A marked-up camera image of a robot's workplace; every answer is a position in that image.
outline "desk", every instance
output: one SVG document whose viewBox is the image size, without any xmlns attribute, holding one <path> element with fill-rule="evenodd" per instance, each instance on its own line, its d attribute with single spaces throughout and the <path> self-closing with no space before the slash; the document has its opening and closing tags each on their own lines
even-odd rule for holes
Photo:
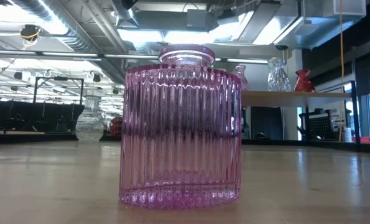
<svg viewBox="0 0 370 224">
<path fill-rule="evenodd" d="M 0 144 L 0 224 L 370 223 L 370 154 L 243 146 L 238 203 L 187 211 L 118 203 L 120 143 Z"/>
</svg>

